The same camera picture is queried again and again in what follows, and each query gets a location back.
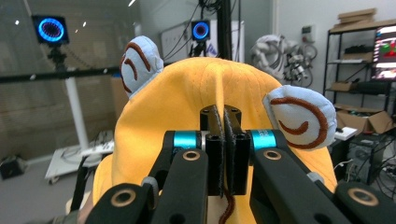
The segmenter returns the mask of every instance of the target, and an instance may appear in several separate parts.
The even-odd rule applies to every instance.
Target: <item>black pole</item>
[[[218,11],[218,46],[219,56],[222,59],[231,60],[232,38],[231,38],[231,3],[230,0],[221,0]]]

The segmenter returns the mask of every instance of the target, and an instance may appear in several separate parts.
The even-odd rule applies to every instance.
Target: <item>floor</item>
[[[62,175],[53,185],[44,179],[50,161],[31,164],[23,175],[0,180],[0,223],[22,224],[65,214],[77,173]],[[92,177],[86,190],[92,189]]]

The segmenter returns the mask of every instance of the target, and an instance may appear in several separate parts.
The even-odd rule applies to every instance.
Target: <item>yellow fabric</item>
[[[199,130],[199,111],[217,105],[242,111],[242,129],[272,129],[262,104],[263,97],[280,83],[243,63],[214,58],[193,58],[171,64],[124,107],[116,126],[115,150],[99,165],[93,184],[93,202],[107,189],[128,182],[140,185],[149,174],[167,130]],[[326,147],[293,150],[312,171],[334,190],[336,180]],[[249,169],[248,189],[252,168]],[[236,196],[236,207],[227,223],[254,223],[246,196]]]

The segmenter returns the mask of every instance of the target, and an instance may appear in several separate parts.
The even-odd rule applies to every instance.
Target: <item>brown cord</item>
[[[225,222],[227,221],[227,219],[231,216],[231,214],[233,213],[233,210],[235,209],[235,198],[233,197],[233,195],[230,194],[230,192],[224,188],[224,194],[225,197],[227,198],[227,208],[225,209],[223,215],[221,215],[220,219],[219,219],[219,224],[225,224]]]

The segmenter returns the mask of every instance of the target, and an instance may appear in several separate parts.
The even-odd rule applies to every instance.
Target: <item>teal tape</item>
[[[182,147],[184,149],[197,148],[196,131],[176,131],[174,147]]]
[[[274,133],[271,130],[251,130],[254,150],[264,147],[276,147]]]

